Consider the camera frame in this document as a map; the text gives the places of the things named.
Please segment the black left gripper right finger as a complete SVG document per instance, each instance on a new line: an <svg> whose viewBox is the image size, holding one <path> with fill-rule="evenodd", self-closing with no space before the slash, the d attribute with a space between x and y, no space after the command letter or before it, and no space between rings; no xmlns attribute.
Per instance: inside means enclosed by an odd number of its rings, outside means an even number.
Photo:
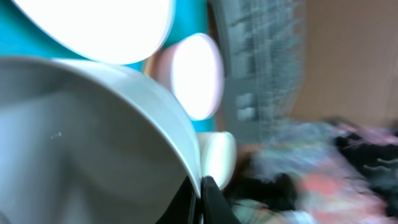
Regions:
<svg viewBox="0 0 398 224"><path fill-rule="evenodd" d="M241 224L211 176L201 180L204 224Z"/></svg>

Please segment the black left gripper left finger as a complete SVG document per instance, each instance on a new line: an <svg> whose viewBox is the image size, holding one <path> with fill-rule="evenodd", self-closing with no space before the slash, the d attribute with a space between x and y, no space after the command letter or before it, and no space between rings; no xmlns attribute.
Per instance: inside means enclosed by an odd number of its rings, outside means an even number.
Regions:
<svg viewBox="0 0 398 224"><path fill-rule="evenodd" d="M156 224L196 224L197 195L188 177L184 179Z"/></svg>

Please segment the white cup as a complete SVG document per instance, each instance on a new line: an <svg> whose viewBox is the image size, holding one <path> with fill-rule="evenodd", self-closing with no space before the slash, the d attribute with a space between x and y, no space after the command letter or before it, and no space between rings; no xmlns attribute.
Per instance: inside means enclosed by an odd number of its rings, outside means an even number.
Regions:
<svg viewBox="0 0 398 224"><path fill-rule="evenodd" d="M226 131L197 134L200 146L201 174L211 176L220 190L230 182L237 161L237 144Z"/></svg>

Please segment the grey bowl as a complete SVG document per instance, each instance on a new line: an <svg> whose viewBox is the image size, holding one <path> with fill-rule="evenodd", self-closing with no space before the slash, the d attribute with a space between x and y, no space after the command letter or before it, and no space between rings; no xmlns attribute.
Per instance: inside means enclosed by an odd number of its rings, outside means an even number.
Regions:
<svg viewBox="0 0 398 224"><path fill-rule="evenodd" d="M88 60L1 59L1 222L155 223L188 177L196 132L155 80Z"/></svg>

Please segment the white bowl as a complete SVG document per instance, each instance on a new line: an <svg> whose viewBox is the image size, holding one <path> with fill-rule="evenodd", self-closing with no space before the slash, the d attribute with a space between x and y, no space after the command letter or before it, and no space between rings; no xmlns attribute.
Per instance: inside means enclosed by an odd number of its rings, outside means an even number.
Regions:
<svg viewBox="0 0 398 224"><path fill-rule="evenodd" d="M156 80L178 99L192 120L218 109L224 91L223 58L216 42L196 33L167 47L157 64Z"/></svg>

